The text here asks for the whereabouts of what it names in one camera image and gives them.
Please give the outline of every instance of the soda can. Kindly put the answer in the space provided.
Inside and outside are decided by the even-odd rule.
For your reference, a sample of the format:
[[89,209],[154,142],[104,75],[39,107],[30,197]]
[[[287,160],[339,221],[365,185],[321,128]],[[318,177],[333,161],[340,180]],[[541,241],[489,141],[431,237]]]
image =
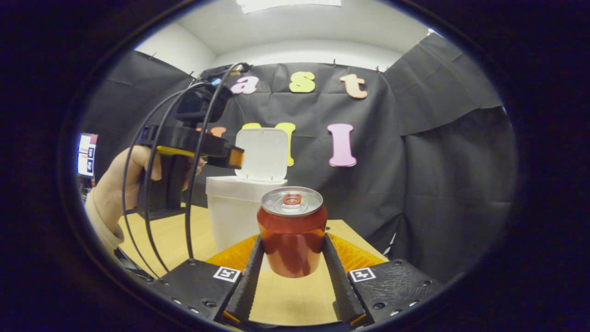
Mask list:
[[317,269],[326,232],[323,198],[304,187],[282,187],[262,197],[258,227],[271,269],[299,278]]

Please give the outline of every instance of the white container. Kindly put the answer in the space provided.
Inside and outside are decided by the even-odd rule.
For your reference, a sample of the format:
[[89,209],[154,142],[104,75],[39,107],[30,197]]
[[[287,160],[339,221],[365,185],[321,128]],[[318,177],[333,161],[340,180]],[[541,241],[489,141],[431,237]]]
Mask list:
[[256,214],[262,196],[287,185],[288,140],[282,129],[242,129],[235,139],[244,149],[242,169],[232,176],[207,177],[209,219],[219,251],[259,233]]

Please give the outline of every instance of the ceiling light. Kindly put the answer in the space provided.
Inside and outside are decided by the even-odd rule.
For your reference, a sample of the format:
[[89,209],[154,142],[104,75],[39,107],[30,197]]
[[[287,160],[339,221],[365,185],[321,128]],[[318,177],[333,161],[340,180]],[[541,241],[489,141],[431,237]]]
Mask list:
[[245,14],[281,6],[293,5],[342,5],[341,0],[235,0]]

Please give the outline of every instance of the hand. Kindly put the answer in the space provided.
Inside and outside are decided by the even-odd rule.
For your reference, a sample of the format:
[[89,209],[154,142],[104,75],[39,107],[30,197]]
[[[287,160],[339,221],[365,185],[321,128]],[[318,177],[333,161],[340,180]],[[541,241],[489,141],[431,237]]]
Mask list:
[[[107,228],[113,232],[119,219],[123,215],[123,204],[121,201],[123,187],[123,170],[129,149],[119,153],[111,162],[109,169],[97,183],[93,190],[94,203],[99,216],[104,221]],[[139,194],[139,179],[142,170],[148,170],[149,155],[151,149],[136,145],[131,152],[129,167],[127,168],[127,177],[125,181],[125,208],[131,209],[137,206],[137,195]],[[188,173],[192,167],[193,158],[189,158],[188,168],[186,170],[186,180],[183,190],[188,187]],[[200,174],[206,162],[199,159],[196,174]],[[162,179],[162,165],[160,163],[160,154],[156,153],[153,160],[151,179],[158,181]]]

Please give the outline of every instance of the wooden table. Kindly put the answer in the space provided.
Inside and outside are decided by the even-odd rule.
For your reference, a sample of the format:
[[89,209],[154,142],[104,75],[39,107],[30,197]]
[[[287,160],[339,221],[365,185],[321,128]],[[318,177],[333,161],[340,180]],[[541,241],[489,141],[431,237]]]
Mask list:
[[[127,218],[143,257],[159,276],[164,275],[166,272],[149,244],[144,220],[138,214],[130,214]],[[184,214],[151,222],[154,242],[162,260],[170,270],[188,259],[184,222]],[[125,241],[120,245],[120,248],[149,273],[149,269],[133,247],[123,218],[121,218],[120,225],[125,233]],[[328,232],[386,260],[343,220],[328,220],[327,226],[330,227]],[[207,209],[192,206],[191,236],[195,259],[204,261],[218,252],[211,233]],[[334,323],[338,321],[332,307],[335,300],[326,261],[323,257],[320,259],[318,269],[303,278],[285,278],[275,274],[270,270],[265,257],[250,320],[283,326]]]

